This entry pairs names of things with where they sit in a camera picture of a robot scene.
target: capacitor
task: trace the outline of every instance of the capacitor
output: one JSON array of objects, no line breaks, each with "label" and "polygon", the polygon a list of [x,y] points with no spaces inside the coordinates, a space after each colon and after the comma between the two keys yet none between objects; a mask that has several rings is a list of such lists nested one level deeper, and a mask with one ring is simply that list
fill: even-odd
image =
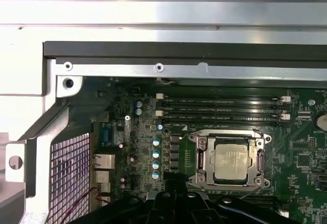
[{"label": "capacitor", "polygon": [[140,108],[136,109],[135,110],[135,114],[138,115],[138,116],[141,115],[142,114],[142,110]]},{"label": "capacitor", "polygon": [[159,178],[159,172],[158,172],[158,171],[153,171],[153,172],[152,172],[152,178],[153,178],[154,180],[158,179],[158,178]]},{"label": "capacitor", "polygon": [[158,162],[158,161],[154,161],[154,162],[152,163],[152,168],[153,168],[153,169],[158,169],[158,168],[159,168],[159,162]]},{"label": "capacitor", "polygon": [[130,156],[129,160],[131,161],[131,163],[135,163],[137,161],[137,156],[132,155],[132,156]]},{"label": "capacitor", "polygon": [[157,159],[160,156],[160,152],[158,150],[154,150],[152,156]]},{"label": "capacitor", "polygon": [[128,176],[124,175],[123,177],[121,177],[120,181],[121,182],[127,182]]},{"label": "capacitor", "polygon": [[120,149],[123,149],[123,148],[126,147],[126,143],[125,143],[125,142],[120,143],[120,144],[118,145],[118,147],[119,147]]},{"label": "capacitor", "polygon": [[142,107],[142,102],[137,101],[136,104],[135,104],[135,107],[136,108],[141,108]]},{"label": "capacitor", "polygon": [[160,140],[158,138],[155,138],[155,139],[153,139],[152,144],[154,146],[158,146],[158,145],[160,145]]}]

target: ram slot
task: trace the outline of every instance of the ram slot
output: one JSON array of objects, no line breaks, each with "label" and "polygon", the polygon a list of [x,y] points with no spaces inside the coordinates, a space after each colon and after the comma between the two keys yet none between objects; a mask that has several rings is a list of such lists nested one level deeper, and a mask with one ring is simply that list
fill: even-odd
[{"label": "ram slot", "polygon": [[163,107],[202,107],[202,108],[220,108],[220,107],[239,107],[253,109],[282,109],[279,102],[262,102],[262,101],[233,101],[233,100],[180,100],[169,101],[163,100],[160,103]]},{"label": "ram slot", "polygon": [[243,126],[273,126],[278,127],[282,122],[278,120],[272,121],[241,121],[241,120],[186,120],[186,119],[162,119],[162,123],[166,126],[177,126],[180,124],[201,124],[201,125],[243,125]]},{"label": "ram slot", "polygon": [[161,107],[159,108],[165,116],[173,115],[214,115],[214,116],[240,116],[255,118],[279,118],[283,114],[283,110],[270,109],[240,109],[240,108],[183,108],[183,107]]}]

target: chip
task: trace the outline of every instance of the chip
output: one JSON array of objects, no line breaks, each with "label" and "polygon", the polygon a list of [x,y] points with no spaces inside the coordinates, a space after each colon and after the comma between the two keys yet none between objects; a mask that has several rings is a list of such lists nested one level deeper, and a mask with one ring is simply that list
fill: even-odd
[{"label": "chip", "polygon": [[145,190],[149,191],[152,190],[152,184],[145,184]]},{"label": "chip", "polygon": [[149,154],[149,149],[148,148],[143,148],[142,153],[148,155]]},{"label": "chip", "polygon": [[247,145],[218,144],[215,148],[215,178],[244,180],[249,167]]},{"label": "chip", "polygon": [[320,224],[327,224],[327,216],[322,216],[321,217]]},{"label": "chip", "polygon": [[299,168],[309,167],[310,166],[310,155],[308,155],[308,154],[299,154],[297,156],[297,166]]}]

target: green circuit board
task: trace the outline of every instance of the green circuit board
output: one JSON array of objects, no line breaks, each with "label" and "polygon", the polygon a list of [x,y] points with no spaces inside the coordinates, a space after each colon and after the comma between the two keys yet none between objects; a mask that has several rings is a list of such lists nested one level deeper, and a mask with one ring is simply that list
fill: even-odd
[{"label": "green circuit board", "polygon": [[[162,124],[156,111],[160,100],[156,94],[179,97],[178,102],[187,104],[183,117],[170,116]],[[267,97],[290,97],[283,104],[283,112],[290,115],[287,121],[270,118],[245,118],[241,122],[215,118],[214,123],[202,114],[187,116],[194,102],[206,100],[204,111],[211,105],[212,97],[258,97],[259,105],[267,104]],[[243,100],[248,108],[251,103]],[[111,176],[111,195],[118,198],[130,193],[145,198],[149,190],[163,190],[164,171],[171,170],[172,157],[178,160],[174,172],[193,175],[195,165],[195,143],[188,141],[187,134],[201,129],[257,129],[272,136],[265,148],[265,178],[270,187],[255,193],[260,196],[275,196],[287,209],[290,218],[301,223],[327,223],[327,188],[324,187],[324,172],[327,170],[327,133],[317,128],[315,119],[327,111],[327,91],[321,89],[286,88],[237,88],[199,86],[134,86],[118,87],[114,102],[109,107],[109,121],[100,129],[99,152],[125,143],[116,156],[116,167]],[[179,136],[179,149],[171,153],[171,136]],[[103,142],[103,136],[110,137]],[[154,145],[154,139],[160,141]],[[122,185],[121,177],[127,175],[128,185]],[[210,191],[210,194],[240,194],[237,192]]]}]

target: screw hole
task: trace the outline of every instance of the screw hole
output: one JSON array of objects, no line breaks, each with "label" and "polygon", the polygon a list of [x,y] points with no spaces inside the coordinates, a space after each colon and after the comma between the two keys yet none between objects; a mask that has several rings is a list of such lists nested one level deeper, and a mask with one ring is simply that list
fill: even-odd
[{"label": "screw hole", "polygon": [[161,63],[155,65],[155,69],[157,72],[162,72],[164,70],[164,66]]},{"label": "screw hole", "polygon": [[12,156],[9,159],[9,166],[10,168],[17,170],[20,169],[22,167],[22,159],[19,156]]},{"label": "screw hole", "polygon": [[65,79],[64,82],[63,82],[63,85],[66,87],[66,88],[72,88],[74,86],[74,81],[72,81],[71,79]]}]

